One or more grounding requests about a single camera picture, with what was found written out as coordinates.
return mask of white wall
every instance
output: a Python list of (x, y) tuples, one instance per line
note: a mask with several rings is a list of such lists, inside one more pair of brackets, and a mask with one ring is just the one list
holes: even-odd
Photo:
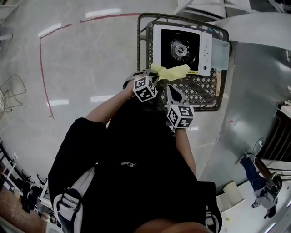
[(268, 227), (278, 222), (287, 211), (287, 204), (291, 200), (291, 182), (284, 182), (278, 195), (277, 214), (273, 218), (264, 219), (266, 209), (262, 206), (252, 209), (255, 200), (249, 182), (241, 185), (239, 191), (246, 200), (233, 208), (223, 212), (221, 233), (264, 233)]

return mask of glossy floor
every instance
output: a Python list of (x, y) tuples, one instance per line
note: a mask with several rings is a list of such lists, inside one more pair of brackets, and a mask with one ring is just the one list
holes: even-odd
[[(173, 14), (176, 7), (176, 0), (20, 2), (4, 24), (13, 38), (0, 51), (1, 83), (17, 73), (27, 89), (23, 106), (0, 121), (1, 139), (19, 166), (47, 177), (69, 126), (116, 94), (136, 70), (136, 13)], [(120, 15), (81, 22), (114, 14)], [(218, 137), (227, 96), (218, 112), (197, 113), (188, 130), (198, 176)]]

